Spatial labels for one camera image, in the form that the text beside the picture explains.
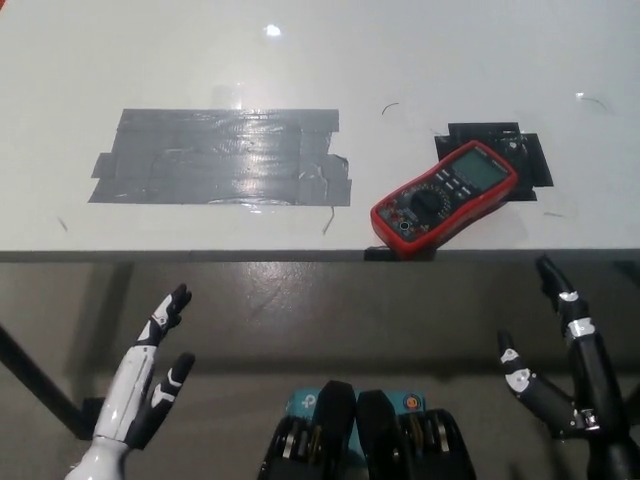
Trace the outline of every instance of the tape patch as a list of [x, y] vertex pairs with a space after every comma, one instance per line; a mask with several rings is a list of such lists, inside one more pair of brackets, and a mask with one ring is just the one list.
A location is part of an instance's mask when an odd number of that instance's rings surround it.
[[124, 110], [91, 203], [348, 206], [337, 110]]

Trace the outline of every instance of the table surface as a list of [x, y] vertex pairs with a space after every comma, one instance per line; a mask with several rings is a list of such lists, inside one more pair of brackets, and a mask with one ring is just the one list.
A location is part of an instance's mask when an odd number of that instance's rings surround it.
[[[0, 259], [360, 259], [434, 135], [492, 121], [539, 135], [555, 186], [443, 254], [635, 256], [639, 24], [635, 0], [8, 0]], [[328, 207], [89, 204], [125, 108], [338, 109], [351, 206], [323, 233]]]

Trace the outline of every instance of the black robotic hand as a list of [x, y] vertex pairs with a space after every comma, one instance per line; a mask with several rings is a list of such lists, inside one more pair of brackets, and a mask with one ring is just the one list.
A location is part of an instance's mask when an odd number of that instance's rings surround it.
[[542, 292], [560, 317], [560, 331], [569, 348], [574, 395], [567, 395], [532, 372], [511, 335], [501, 331], [498, 347], [507, 385], [553, 437], [589, 442], [589, 480], [640, 478], [640, 452], [629, 436], [624, 401], [589, 306], [548, 257], [539, 258], [536, 267]]

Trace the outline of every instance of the concrete floor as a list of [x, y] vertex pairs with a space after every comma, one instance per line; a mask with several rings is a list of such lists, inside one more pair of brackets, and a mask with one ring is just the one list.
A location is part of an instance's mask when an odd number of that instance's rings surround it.
[[[631, 391], [640, 381], [637, 287], [608, 264], [565, 266]], [[0, 282], [0, 321], [77, 400], [104, 394], [168, 291], [192, 288], [159, 369], [184, 350], [198, 360], [164, 427], [130, 458], [131, 479], [255, 478], [291, 391], [329, 378], [424, 391], [456, 416], [480, 479], [584, 478], [584, 445], [552, 447], [496, 370], [504, 326], [570, 390], [532, 265], [5, 264]], [[86, 444], [3, 369], [0, 385], [0, 477], [63, 478]]]

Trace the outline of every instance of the red multimeter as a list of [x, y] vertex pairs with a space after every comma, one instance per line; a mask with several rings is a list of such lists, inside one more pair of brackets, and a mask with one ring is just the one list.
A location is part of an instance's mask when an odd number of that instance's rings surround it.
[[496, 206], [518, 174], [496, 152], [471, 141], [371, 209], [378, 236], [401, 258], [438, 246]]

